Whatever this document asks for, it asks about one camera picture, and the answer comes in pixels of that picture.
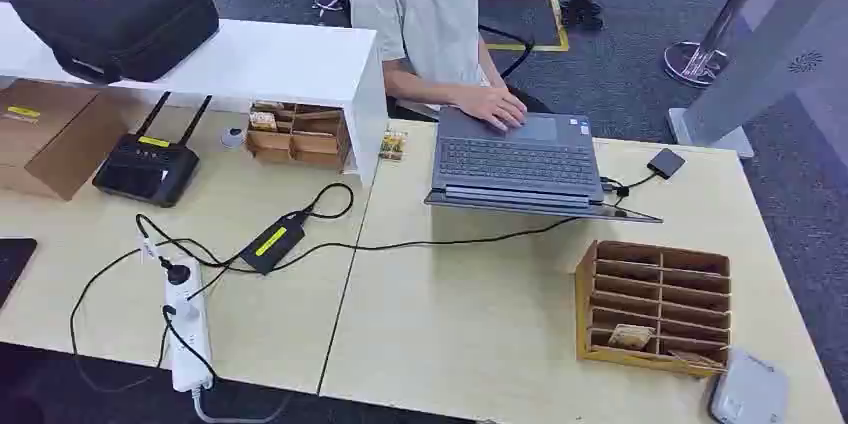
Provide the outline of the person's right hand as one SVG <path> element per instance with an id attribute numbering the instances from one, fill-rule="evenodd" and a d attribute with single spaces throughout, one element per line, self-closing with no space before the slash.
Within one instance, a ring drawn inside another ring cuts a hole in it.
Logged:
<path id="1" fill-rule="evenodd" d="M 522 127 L 527 107 L 506 88 L 460 86 L 451 102 L 465 114 L 507 131 Z"/>

